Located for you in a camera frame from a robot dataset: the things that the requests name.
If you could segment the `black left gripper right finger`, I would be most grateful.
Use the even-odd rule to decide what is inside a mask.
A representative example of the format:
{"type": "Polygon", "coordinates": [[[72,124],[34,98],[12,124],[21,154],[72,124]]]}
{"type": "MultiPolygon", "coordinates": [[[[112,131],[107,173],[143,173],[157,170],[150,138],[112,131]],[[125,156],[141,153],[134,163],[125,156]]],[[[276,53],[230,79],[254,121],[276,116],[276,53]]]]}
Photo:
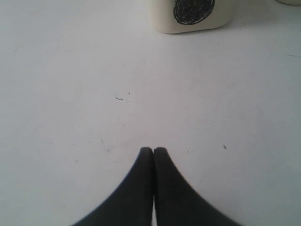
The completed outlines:
{"type": "Polygon", "coordinates": [[[180,174],[167,149],[154,150],[155,211],[158,226],[236,226],[203,199],[180,174]]]}

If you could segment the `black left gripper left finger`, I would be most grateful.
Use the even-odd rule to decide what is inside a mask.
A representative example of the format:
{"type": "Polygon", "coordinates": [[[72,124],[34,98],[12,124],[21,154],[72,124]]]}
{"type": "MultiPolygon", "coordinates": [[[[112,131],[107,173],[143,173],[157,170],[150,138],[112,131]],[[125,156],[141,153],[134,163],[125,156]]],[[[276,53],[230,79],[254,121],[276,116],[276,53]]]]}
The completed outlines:
{"type": "Polygon", "coordinates": [[[139,154],[120,185],[76,226],[150,226],[154,193],[154,158],[149,147],[139,154]]]}

